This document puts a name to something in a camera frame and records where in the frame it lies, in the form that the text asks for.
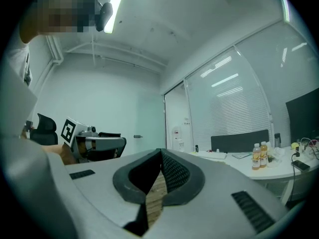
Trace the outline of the white water dispenser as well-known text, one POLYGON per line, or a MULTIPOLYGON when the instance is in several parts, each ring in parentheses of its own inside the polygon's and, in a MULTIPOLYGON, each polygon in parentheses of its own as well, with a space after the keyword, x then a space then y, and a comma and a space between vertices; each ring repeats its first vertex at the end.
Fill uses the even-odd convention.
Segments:
POLYGON ((172 129, 172 149, 180 152, 184 152, 184 140, 182 138, 181 127, 175 126, 172 129))

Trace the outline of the orange juice bottle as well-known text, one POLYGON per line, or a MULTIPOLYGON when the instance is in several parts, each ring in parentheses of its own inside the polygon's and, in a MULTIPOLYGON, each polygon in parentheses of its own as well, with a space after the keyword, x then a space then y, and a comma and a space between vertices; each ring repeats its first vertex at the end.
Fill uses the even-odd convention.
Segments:
POLYGON ((258 170, 260 168, 260 160, 261 160, 260 144, 255 143, 253 152, 252 152, 252 169, 253 170, 258 170))
POLYGON ((261 149, 260 168, 264 168, 267 166, 267 163, 268 163, 268 155, 267 155, 268 147, 265 141, 261 142, 260 149, 261 149))

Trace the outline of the black computer monitor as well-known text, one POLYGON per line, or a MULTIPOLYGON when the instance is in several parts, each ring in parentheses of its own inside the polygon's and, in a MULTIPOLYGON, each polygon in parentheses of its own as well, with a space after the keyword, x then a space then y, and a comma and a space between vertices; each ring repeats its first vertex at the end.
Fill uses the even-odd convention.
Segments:
POLYGON ((319 140, 319 88, 286 102, 291 143, 302 138, 319 140))

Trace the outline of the person's left forearm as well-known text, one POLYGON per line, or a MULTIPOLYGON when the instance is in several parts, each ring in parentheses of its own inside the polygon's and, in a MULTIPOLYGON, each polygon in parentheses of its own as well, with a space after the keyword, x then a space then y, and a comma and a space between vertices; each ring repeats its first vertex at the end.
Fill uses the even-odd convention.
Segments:
POLYGON ((67 144, 57 144, 57 145, 42 145, 42 149, 46 153, 55 153, 60 156, 64 165, 76 164, 77 161, 74 158, 70 147, 67 144))

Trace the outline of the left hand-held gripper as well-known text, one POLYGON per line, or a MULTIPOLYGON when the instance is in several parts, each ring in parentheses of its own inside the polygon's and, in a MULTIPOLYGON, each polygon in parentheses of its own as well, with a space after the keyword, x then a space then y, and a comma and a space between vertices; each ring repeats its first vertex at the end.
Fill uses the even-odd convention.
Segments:
POLYGON ((85 125, 70 117, 64 123, 61 137, 78 163, 92 162, 90 159, 119 158, 125 149, 123 138, 98 137, 94 126, 85 125))

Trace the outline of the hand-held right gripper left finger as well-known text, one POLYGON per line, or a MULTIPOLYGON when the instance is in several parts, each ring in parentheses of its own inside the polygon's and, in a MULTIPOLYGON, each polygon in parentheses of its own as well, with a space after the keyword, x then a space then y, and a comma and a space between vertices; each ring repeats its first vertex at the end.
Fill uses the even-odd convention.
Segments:
POLYGON ((142 236, 161 215, 160 149, 66 169, 99 212, 133 234, 142 236))

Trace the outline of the long ceiling tube light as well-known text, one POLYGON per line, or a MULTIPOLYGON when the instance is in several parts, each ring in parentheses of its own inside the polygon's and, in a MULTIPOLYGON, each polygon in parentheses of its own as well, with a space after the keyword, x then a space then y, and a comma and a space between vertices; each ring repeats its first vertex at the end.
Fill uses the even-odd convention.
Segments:
POLYGON ((113 32, 115 19, 116 19, 116 15, 117 15, 121 0, 110 0, 110 3, 111 3, 112 8, 113 8, 113 14, 104 27, 104 32, 107 34, 112 34, 112 32, 113 32))

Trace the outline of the person's light t-shirt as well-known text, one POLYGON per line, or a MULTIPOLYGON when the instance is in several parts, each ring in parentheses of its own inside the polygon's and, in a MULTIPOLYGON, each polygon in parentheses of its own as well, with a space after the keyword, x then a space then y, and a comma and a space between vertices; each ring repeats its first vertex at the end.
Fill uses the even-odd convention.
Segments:
POLYGON ((4 60, 29 87, 33 78, 30 69, 29 43, 22 41, 18 29, 12 34, 8 47, 4 52, 4 60))

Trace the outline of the clear bag of snacks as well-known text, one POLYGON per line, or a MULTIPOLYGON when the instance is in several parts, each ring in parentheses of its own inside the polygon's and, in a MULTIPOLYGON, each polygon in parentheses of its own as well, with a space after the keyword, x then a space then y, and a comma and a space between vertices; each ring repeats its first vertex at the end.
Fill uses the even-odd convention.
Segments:
POLYGON ((267 146, 267 159, 268 159, 267 167, 269 168, 278 167, 281 164, 282 159, 285 155, 285 150, 280 147, 272 148, 271 143, 269 141, 266 142, 266 146, 267 146))

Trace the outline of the white window blinds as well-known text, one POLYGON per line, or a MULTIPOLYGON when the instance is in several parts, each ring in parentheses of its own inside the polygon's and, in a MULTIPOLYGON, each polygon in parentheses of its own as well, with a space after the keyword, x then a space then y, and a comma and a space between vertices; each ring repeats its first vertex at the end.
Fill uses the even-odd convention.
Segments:
POLYGON ((286 102, 319 88, 319 51, 290 25, 269 26, 186 79, 194 145, 266 129, 291 142, 286 102))

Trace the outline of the white keyboard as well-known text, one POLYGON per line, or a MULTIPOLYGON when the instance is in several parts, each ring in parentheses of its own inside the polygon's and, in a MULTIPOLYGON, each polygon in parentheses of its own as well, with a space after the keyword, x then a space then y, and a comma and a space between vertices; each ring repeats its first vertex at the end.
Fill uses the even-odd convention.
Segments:
POLYGON ((201 157, 201 158, 217 159, 217 160, 224 160, 227 156, 226 153, 223 153, 223 152, 207 152, 207 151, 191 152, 190 154, 201 157))

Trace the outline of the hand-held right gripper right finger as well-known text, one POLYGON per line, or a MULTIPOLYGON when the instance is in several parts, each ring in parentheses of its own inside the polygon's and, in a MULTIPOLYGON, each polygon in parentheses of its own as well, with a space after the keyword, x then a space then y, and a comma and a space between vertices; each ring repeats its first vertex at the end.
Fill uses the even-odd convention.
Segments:
POLYGON ((235 168, 163 149, 162 156, 189 172, 163 201, 163 239, 268 239, 289 223, 287 208, 266 188, 235 168))

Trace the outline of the white desk power strip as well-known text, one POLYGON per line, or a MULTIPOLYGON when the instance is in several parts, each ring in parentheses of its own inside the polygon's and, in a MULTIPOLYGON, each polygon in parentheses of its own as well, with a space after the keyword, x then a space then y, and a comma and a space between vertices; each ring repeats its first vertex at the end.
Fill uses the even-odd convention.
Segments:
POLYGON ((299 144, 300 153, 319 160, 319 139, 302 138, 299 144))

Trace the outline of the short ceiling light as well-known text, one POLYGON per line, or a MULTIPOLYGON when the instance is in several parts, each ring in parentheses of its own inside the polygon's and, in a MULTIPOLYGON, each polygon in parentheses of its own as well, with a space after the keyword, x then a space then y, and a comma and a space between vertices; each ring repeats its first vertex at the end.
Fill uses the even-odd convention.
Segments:
POLYGON ((282 8, 283 8, 283 18, 285 22, 291 22, 290 17, 290 7, 288 0, 281 0, 282 8))

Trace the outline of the black office chair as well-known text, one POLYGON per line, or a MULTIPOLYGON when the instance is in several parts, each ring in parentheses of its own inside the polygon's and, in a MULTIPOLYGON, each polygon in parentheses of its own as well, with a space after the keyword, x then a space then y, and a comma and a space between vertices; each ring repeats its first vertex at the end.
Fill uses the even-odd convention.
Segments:
POLYGON ((40 113, 38 127, 30 132, 30 139, 40 145, 57 145, 56 123, 53 119, 40 113))

